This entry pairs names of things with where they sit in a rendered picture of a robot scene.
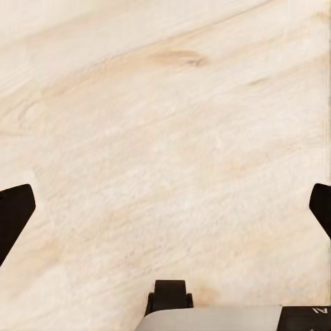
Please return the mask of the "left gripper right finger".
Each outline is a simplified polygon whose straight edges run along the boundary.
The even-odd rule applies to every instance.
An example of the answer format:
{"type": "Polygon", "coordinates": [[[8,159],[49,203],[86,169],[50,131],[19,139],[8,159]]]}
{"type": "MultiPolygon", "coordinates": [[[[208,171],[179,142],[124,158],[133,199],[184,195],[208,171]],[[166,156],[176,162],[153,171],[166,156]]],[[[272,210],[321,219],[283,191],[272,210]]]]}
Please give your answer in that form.
{"type": "Polygon", "coordinates": [[[331,239],[331,186],[316,183],[310,196],[309,208],[331,239]]]}

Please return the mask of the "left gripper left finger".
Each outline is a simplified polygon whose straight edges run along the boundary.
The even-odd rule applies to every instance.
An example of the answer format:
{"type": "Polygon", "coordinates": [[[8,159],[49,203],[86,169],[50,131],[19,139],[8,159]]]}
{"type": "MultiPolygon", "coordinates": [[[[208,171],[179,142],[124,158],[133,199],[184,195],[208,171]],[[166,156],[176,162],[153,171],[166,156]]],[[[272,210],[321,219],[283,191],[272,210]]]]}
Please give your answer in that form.
{"type": "Polygon", "coordinates": [[[35,210],[29,183],[0,191],[0,267],[35,210]]]}

